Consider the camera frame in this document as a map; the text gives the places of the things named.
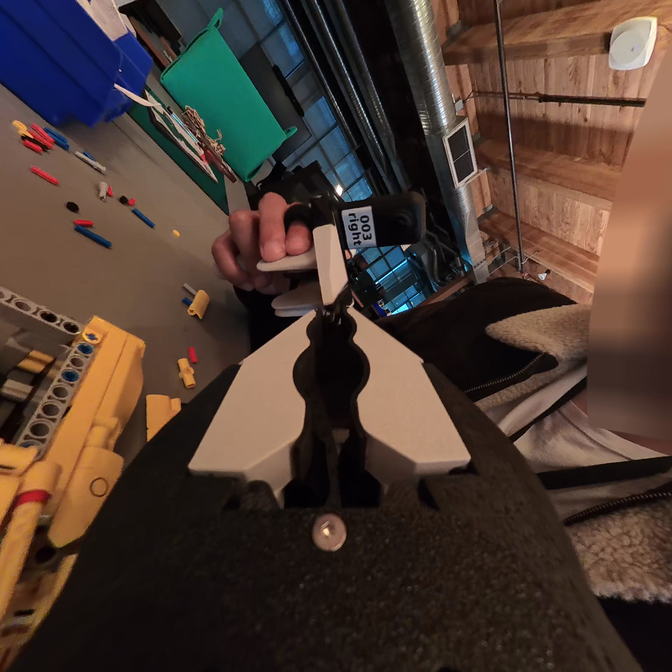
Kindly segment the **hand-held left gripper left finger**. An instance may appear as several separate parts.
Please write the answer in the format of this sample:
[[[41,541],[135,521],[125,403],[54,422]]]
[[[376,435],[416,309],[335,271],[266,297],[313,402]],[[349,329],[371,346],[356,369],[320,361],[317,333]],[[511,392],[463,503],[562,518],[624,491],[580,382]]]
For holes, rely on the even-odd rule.
[[[280,502],[310,466],[311,405],[316,394],[311,310],[246,357],[200,441],[189,471],[195,476],[266,483]]]

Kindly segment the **grey desk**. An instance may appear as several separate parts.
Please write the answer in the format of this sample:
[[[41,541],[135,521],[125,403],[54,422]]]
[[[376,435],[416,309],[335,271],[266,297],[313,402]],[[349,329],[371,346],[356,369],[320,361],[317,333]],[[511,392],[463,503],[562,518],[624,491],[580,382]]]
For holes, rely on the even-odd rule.
[[[43,124],[37,113],[4,87],[1,125],[11,116]],[[28,265],[1,263],[1,285],[80,323],[97,315],[146,343],[145,393],[166,394],[189,403],[197,393],[249,352],[245,311],[231,285],[214,269],[211,245],[228,216],[164,153],[128,115],[95,128],[73,124],[57,130],[82,161],[103,178],[98,197],[116,198],[150,227],[137,207],[146,199],[185,236],[181,251],[126,259],[121,264],[86,262]],[[198,290],[210,297],[202,320],[188,314]],[[187,357],[196,386],[186,389],[177,361]]]

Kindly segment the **white ceiling access point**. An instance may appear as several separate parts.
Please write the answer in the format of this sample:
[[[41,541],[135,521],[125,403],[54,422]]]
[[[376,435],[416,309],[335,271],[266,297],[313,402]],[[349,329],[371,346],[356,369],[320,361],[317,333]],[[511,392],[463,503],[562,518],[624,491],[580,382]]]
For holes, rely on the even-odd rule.
[[[658,20],[653,16],[635,17],[615,26],[609,41],[609,68],[633,71],[645,67],[654,50],[657,30]]]

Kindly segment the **black wall screen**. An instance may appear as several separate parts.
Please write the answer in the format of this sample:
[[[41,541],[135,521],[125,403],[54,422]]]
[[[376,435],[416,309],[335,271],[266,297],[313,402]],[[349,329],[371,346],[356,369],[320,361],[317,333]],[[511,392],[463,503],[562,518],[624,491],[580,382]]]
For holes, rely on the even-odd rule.
[[[244,72],[275,119],[283,128],[296,125],[305,111],[282,74],[280,67],[271,63],[260,44],[248,49],[239,59]]]

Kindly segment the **yellow toy car model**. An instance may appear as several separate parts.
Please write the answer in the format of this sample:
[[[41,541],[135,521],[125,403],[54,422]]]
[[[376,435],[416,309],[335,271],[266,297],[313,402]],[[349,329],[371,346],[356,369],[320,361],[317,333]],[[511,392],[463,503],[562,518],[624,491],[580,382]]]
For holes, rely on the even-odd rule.
[[[122,473],[146,344],[1,287],[1,670],[57,600]]]

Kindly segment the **yellow toy panel piece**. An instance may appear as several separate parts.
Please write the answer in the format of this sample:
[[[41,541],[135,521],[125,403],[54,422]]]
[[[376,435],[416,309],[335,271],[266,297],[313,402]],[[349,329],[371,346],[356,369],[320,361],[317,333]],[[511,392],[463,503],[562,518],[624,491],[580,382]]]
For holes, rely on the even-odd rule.
[[[147,442],[181,410],[181,399],[170,398],[162,394],[148,394],[146,396],[146,428]]]

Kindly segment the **black ceiling pipe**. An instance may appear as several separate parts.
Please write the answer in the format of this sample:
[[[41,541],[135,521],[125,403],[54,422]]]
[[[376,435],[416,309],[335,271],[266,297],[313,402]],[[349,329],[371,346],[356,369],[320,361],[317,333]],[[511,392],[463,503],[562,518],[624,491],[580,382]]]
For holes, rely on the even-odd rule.
[[[542,12],[508,14],[510,1],[493,2],[497,43],[498,108],[489,137],[505,142],[516,222],[518,261],[525,247],[522,223],[543,225],[575,247],[599,249],[634,132],[665,55],[669,34],[653,31],[648,64],[621,71],[609,65],[617,25],[670,1],[595,1]]]

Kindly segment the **person's right hand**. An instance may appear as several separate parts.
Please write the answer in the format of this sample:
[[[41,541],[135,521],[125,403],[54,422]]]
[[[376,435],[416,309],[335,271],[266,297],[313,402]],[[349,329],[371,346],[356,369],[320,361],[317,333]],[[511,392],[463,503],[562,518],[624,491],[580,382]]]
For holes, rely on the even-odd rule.
[[[229,216],[229,229],[215,239],[212,256],[219,273],[241,292],[277,296],[290,290],[283,273],[260,272],[260,261],[272,263],[302,255],[313,246],[313,234],[300,221],[286,229],[289,205],[276,193],[267,193],[256,210],[238,210]]]

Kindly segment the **white air vent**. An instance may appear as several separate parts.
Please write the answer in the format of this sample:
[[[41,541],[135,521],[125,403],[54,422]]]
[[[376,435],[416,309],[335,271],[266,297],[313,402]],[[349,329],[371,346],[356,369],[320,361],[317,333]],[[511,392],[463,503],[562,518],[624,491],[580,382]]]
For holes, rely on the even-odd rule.
[[[443,147],[448,159],[455,189],[467,184],[478,174],[475,148],[468,119],[463,118],[443,135]]]

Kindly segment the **person's fleece-lined jacket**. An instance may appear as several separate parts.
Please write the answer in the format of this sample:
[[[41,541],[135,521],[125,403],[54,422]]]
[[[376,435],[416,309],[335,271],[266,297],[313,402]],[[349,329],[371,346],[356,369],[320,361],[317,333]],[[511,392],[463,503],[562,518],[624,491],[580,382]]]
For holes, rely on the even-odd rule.
[[[533,472],[671,455],[671,441],[589,420],[592,304],[497,278],[378,326],[434,365]],[[643,671],[671,670],[671,469],[550,491],[588,584]]]

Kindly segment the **silver ventilation duct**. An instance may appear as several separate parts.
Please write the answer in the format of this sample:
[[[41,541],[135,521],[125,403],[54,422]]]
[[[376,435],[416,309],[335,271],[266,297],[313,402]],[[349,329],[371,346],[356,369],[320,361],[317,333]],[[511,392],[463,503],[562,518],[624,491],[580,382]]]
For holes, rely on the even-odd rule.
[[[458,249],[475,282],[489,277],[472,192],[458,183],[444,139],[459,126],[431,1],[385,1]]]

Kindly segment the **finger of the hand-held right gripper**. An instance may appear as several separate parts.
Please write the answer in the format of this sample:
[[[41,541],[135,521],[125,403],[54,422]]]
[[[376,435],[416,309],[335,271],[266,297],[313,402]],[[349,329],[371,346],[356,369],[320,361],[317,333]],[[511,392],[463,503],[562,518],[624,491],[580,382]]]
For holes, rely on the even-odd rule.
[[[332,306],[348,286],[337,227],[334,224],[317,226],[313,230],[313,241],[322,303],[325,307]]]

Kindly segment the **dark green mat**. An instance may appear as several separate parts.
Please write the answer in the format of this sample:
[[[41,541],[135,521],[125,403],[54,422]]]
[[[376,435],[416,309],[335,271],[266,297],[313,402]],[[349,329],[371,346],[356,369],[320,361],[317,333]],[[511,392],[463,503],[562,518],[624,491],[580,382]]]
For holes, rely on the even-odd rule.
[[[130,118],[224,214],[229,214],[224,175],[206,159],[194,136],[151,88],[145,87],[142,97],[148,104],[134,103],[128,110]]]

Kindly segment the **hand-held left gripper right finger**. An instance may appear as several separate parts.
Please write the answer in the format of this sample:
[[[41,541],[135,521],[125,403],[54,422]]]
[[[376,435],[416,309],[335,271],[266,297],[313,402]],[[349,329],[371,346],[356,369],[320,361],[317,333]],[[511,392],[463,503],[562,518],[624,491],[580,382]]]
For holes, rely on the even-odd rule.
[[[342,314],[342,503],[376,507],[384,490],[470,464],[422,358],[353,308]]]

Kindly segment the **green plastic bin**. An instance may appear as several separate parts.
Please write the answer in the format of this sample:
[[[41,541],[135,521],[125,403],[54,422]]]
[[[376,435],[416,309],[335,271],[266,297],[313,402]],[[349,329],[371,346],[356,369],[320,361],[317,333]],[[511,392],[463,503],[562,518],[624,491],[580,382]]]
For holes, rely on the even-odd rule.
[[[273,115],[221,35],[223,20],[224,9],[218,8],[164,70],[161,84],[184,112],[189,107],[198,113],[209,137],[221,133],[224,160],[250,181],[298,129],[284,128]]]

